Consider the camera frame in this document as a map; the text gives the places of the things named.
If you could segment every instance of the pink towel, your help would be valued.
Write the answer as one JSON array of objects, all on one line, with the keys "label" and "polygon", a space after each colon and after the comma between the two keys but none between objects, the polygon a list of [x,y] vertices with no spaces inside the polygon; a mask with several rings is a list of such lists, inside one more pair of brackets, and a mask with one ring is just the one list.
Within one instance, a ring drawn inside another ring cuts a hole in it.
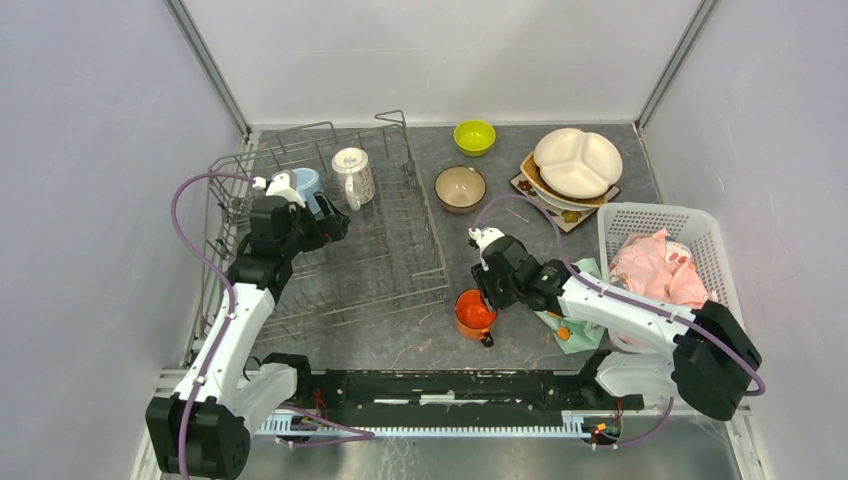
[{"label": "pink towel", "polygon": [[[610,283],[653,300],[700,308],[715,300],[695,272],[695,259],[686,245],[669,239],[668,231],[627,237],[609,265]],[[639,345],[626,335],[619,338]]]}]

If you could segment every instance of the metal wire rack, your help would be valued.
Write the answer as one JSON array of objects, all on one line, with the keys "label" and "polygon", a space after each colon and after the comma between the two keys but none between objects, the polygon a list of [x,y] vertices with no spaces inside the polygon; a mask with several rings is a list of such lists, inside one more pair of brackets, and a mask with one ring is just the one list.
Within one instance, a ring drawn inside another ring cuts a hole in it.
[{"label": "metal wire rack", "polygon": [[[276,146],[249,148],[219,158],[209,168],[268,179],[283,169],[313,168],[333,204],[351,218],[344,240],[295,258],[294,274],[262,327],[257,348],[445,301],[445,260],[410,149],[406,119],[400,110],[375,118],[384,124],[351,130],[320,122],[281,130]],[[358,212],[344,201],[330,165],[345,147],[368,153],[376,183],[374,199]],[[253,195],[245,182],[209,182],[207,218],[218,210],[221,225],[213,228],[213,222],[207,222],[205,248],[222,269],[249,231]],[[197,324],[201,337],[220,304],[220,288],[208,269],[203,271],[202,292]]]}]

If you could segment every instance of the white mug with floral pattern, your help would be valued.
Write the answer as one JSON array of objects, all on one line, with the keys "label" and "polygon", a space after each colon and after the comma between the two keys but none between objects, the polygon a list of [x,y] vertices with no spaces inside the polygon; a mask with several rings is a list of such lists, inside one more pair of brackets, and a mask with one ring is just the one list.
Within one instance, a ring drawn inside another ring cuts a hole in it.
[{"label": "white mug with floral pattern", "polygon": [[342,194],[354,212],[374,198],[374,176],[365,150],[344,148],[333,155],[332,163]]}]

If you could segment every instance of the stacked plates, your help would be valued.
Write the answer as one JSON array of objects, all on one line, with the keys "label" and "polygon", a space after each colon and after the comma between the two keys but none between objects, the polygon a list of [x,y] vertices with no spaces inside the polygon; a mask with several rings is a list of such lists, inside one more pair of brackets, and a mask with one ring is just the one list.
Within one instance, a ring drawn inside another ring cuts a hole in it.
[{"label": "stacked plates", "polygon": [[622,168],[621,155],[609,140],[576,128],[545,135],[521,162],[521,172],[542,200],[571,211],[605,204]]}]

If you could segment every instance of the brown plate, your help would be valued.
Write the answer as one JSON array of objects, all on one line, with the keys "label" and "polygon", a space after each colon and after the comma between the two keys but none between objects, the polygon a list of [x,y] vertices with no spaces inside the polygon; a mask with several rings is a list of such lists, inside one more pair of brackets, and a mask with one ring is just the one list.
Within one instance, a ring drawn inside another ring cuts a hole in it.
[{"label": "brown plate", "polygon": [[521,162],[521,173],[527,177],[527,180],[533,184],[533,187],[541,190],[546,195],[550,195],[558,200],[562,200],[563,202],[573,203],[575,205],[580,205],[582,207],[600,207],[607,203],[606,195],[607,192],[604,192],[603,195],[595,198],[571,198],[563,196],[560,193],[554,191],[553,188],[549,187],[544,180],[542,180],[542,175],[539,172],[539,167],[536,166],[536,161],[533,159],[533,154],[527,155],[527,158]]}]

